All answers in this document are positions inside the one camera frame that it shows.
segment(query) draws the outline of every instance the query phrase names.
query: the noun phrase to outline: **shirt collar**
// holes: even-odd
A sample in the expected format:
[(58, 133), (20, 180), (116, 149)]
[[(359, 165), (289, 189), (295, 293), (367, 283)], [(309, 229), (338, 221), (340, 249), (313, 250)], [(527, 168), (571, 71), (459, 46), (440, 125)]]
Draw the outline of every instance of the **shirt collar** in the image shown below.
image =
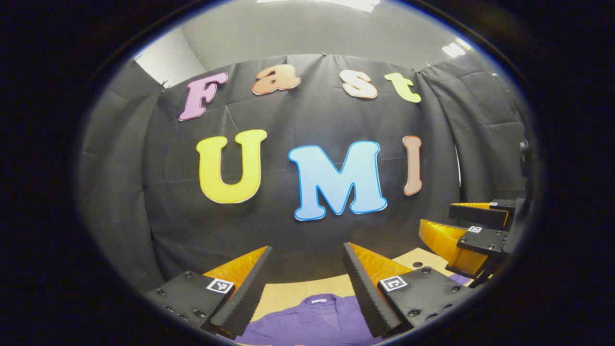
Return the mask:
[(312, 301), (319, 299), (325, 299), (327, 300), (327, 303), (331, 301), (334, 302), (335, 309), (337, 310), (338, 315), (344, 315), (354, 310), (354, 306), (352, 304), (346, 302), (346, 300), (342, 299), (339, 296), (336, 296), (334, 294), (316, 294), (314, 296), (309, 296), (305, 298), (299, 305), (298, 312), (300, 322), (314, 322), (319, 318), (318, 315), (316, 315), (310, 308), (310, 305), (313, 305)]

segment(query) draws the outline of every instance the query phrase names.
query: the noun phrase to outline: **ceiling light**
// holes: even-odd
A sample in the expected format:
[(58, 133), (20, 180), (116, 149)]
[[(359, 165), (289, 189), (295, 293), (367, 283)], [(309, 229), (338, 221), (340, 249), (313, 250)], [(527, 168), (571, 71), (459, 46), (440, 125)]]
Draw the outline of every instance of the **ceiling light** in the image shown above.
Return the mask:
[(464, 40), (458, 38), (457, 39), (457, 43), (459, 43), (461, 45), (461, 47), (465, 48), (466, 50), (471, 50), (472, 46), (470, 46), (467, 42), (465, 42)]
[[(266, 4), (267, 2), (282, 2), (292, 0), (256, 0), (257, 4)], [(351, 7), (353, 9), (361, 10), (370, 13), (373, 11), (374, 6), (380, 3), (380, 0), (303, 0), (309, 2), (327, 2), (329, 4), (336, 4)]]
[(464, 55), (466, 53), (455, 43), (451, 43), (448, 46), (442, 47), (442, 50), (444, 50), (444, 53), (448, 54), (451, 58), (457, 57), (459, 55)]

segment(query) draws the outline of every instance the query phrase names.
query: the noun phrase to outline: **purple shirt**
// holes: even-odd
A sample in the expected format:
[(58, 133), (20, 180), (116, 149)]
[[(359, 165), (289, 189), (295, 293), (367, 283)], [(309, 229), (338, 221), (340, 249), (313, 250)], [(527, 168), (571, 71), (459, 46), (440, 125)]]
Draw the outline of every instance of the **purple shirt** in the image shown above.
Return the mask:
[(465, 276), (461, 276), (459, 274), (453, 274), (448, 278), (457, 281), (458, 284), (466, 284), (468, 281), (470, 281), (470, 278), (466, 278)]
[(272, 346), (368, 346), (371, 336), (357, 298), (317, 294), (298, 306), (263, 316), (248, 324), (235, 342)]

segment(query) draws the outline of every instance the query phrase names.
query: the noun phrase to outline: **white wall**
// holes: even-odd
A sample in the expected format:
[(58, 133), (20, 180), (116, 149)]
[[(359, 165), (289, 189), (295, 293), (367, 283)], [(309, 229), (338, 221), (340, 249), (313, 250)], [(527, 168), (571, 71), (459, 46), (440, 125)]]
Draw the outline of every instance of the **white wall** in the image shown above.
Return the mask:
[(233, 0), (192, 18), (183, 29), (207, 70), (321, 51), (422, 70), (425, 62), (449, 59), (442, 47), (456, 38), (433, 18), (396, 1), (381, 1), (367, 13), (326, 2)]
[(205, 73), (205, 68), (190, 48), (182, 27), (169, 31), (134, 57), (158, 83), (167, 81), (165, 87)]

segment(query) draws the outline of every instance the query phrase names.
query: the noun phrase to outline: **letter m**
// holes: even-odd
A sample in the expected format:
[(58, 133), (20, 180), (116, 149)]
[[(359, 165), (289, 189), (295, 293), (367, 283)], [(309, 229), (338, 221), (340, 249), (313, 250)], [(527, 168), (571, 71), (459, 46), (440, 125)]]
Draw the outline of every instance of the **letter m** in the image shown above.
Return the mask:
[(307, 221), (325, 217), (327, 212), (319, 204), (318, 191), (336, 215), (342, 214), (352, 187), (355, 198), (350, 210), (353, 213), (384, 209), (387, 201), (380, 192), (376, 162), (379, 151), (376, 142), (363, 140), (353, 143), (342, 170), (338, 171), (327, 154), (316, 145), (292, 149), (288, 158), (297, 164), (301, 195), (301, 207), (295, 211), (295, 218)]

